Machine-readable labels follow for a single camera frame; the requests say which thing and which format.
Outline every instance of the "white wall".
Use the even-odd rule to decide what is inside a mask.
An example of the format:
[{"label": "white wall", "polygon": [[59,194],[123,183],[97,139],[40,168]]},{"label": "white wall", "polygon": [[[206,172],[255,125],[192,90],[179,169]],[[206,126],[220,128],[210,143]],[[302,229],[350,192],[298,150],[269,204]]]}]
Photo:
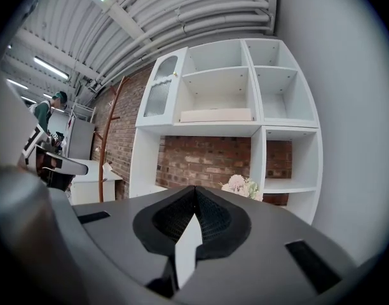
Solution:
[{"label": "white wall", "polygon": [[280,0],[276,21],[322,126],[313,225],[360,264],[389,237],[389,42],[362,0]]},{"label": "white wall", "polygon": [[48,130],[51,134],[56,133],[56,131],[59,131],[64,134],[68,120],[68,115],[53,110],[53,114],[49,119]]}]

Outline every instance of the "man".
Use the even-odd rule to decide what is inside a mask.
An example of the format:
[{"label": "man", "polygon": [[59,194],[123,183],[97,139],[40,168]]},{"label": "man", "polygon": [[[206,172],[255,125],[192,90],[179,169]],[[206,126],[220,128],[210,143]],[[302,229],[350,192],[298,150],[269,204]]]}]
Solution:
[{"label": "man", "polygon": [[35,117],[38,119],[38,124],[48,133],[48,123],[51,117],[51,108],[56,109],[65,108],[67,102],[67,95],[64,91],[60,91],[53,96],[50,101],[47,100],[36,105],[33,111]]}]

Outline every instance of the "coat rack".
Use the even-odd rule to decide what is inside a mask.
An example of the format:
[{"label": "coat rack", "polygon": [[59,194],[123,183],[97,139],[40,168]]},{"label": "coat rack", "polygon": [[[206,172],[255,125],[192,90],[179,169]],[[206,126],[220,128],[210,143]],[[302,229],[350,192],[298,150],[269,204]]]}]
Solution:
[{"label": "coat rack", "polygon": [[105,153],[106,153],[106,144],[107,144],[108,131],[110,129],[111,121],[113,121],[115,119],[119,119],[119,116],[113,117],[113,113],[114,113],[114,110],[116,108],[116,104],[117,104],[117,101],[118,101],[118,97],[119,97],[119,95],[121,93],[121,89],[122,89],[123,85],[129,79],[130,78],[123,77],[123,79],[119,83],[117,91],[115,91],[114,87],[110,88],[111,91],[114,94],[114,99],[113,99],[113,102],[111,104],[111,110],[110,110],[109,116],[107,118],[106,127],[104,128],[104,134],[101,137],[101,135],[98,132],[94,132],[94,134],[101,140],[100,161],[99,161],[99,200],[100,200],[100,202],[103,202],[103,200],[104,200],[104,196],[103,196],[103,182],[105,181],[105,179],[103,179],[103,164],[104,164],[104,156],[105,156]]}]

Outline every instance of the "flower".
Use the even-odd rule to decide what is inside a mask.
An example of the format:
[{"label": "flower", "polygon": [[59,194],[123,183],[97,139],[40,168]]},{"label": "flower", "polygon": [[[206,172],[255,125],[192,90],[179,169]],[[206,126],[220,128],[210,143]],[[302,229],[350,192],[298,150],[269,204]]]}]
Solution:
[{"label": "flower", "polygon": [[233,190],[232,188],[230,188],[230,186],[229,186],[228,184],[223,185],[223,186],[221,187],[221,189],[222,189],[223,191],[227,191],[227,192],[231,192],[231,193],[234,192],[234,190]]},{"label": "flower", "polygon": [[248,191],[248,188],[246,186],[242,186],[241,188],[238,189],[236,194],[239,194],[240,196],[244,196],[248,198],[250,196],[250,193]]},{"label": "flower", "polygon": [[260,191],[256,192],[255,200],[262,201],[264,199],[264,194]]},{"label": "flower", "polygon": [[258,191],[258,185],[250,178],[244,179],[241,175],[233,175],[227,184],[221,184],[223,191],[231,192],[251,198],[257,201],[262,201],[264,194]]},{"label": "flower", "polygon": [[239,189],[240,187],[244,186],[245,180],[241,175],[233,175],[228,180],[228,185],[232,190],[235,191],[235,189]]}]

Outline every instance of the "cabinet door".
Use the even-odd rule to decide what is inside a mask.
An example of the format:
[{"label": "cabinet door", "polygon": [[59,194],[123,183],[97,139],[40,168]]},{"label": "cabinet door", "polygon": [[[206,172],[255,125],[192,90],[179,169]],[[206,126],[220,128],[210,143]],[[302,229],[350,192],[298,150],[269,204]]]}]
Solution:
[{"label": "cabinet door", "polygon": [[182,48],[157,59],[141,100],[136,126],[172,124],[187,51],[188,48]]}]

